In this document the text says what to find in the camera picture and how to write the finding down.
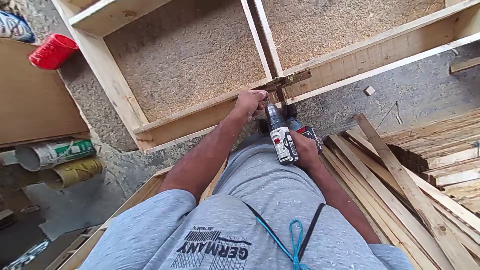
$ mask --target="blue rope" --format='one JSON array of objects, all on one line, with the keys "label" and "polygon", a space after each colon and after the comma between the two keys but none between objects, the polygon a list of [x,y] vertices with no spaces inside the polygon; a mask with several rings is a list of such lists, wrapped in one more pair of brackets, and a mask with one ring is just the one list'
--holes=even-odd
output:
[{"label": "blue rope", "polygon": [[[265,228],[265,230],[268,232],[268,234],[275,240],[275,242],[278,244],[278,246],[283,250],[283,252],[288,256],[288,258],[293,262],[293,270],[311,270],[308,266],[301,264],[299,262],[299,252],[300,252],[300,247],[301,247],[301,242],[303,238],[303,225],[300,220],[292,220],[290,222],[290,236],[292,237],[292,248],[293,248],[293,255],[290,254],[285,246],[282,244],[280,239],[278,239],[272,231],[268,229],[268,227],[260,220],[260,218],[257,217],[257,221]],[[298,223],[300,225],[300,235],[299,235],[299,241],[297,244],[295,244],[295,239],[293,239],[293,224]]]},{"label": "blue rope", "polygon": [[[298,223],[300,225],[300,235],[299,241],[295,244],[295,239],[293,239],[293,224]],[[301,242],[303,239],[303,225],[300,220],[292,220],[290,222],[290,236],[292,237],[292,248],[293,248],[293,270],[311,270],[308,266],[301,264],[299,262],[299,252],[301,247]]]}]

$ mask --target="person's left hand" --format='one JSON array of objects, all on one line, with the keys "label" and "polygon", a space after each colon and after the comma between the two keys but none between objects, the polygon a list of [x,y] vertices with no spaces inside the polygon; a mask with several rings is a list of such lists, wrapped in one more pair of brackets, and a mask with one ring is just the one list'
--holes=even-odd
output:
[{"label": "person's left hand", "polygon": [[262,100],[266,96],[267,92],[264,90],[250,90],[240,93],[232,113],[248,123],[252,120],[252,117],[259,115],[265,109]]}]

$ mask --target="person's right hand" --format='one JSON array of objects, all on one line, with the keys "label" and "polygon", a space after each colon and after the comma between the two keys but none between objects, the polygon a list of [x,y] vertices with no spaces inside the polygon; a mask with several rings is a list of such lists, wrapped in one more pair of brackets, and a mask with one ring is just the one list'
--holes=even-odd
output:
[{"label": "person's right hand", "polygon": [[322,162],[318,157],[317,144],[314,140],[303,136],[300,133],[290,130],[293,143],[297,149],[299,160],[295,162],[295,166],[304,171],[309,171],[317,166],[321,166]]}]

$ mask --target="foot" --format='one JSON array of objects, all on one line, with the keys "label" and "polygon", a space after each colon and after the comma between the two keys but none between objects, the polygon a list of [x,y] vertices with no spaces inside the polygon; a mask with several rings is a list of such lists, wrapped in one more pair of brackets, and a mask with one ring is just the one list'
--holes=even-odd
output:
[{"label": "foot", "polygon": [[290,104],[287,106],[287,118],[292,117],[292,118],[297,118],[298,112],[297,112],[297,106],[295,104]]},{"label": "foot", "polygon": [[258,119],[258,133],[267,134],[270,131],[268,130],[268,122],[265,119]]}]

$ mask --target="red bucket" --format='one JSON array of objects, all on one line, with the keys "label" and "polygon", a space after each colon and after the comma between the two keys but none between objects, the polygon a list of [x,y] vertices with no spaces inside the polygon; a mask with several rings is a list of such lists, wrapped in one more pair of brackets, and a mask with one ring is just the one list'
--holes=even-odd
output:
[{"label": "red bucket", "polygon": [[28,59],[41,69],[56,70],[77,50],[75,41],[63,35],[51,34]]}]

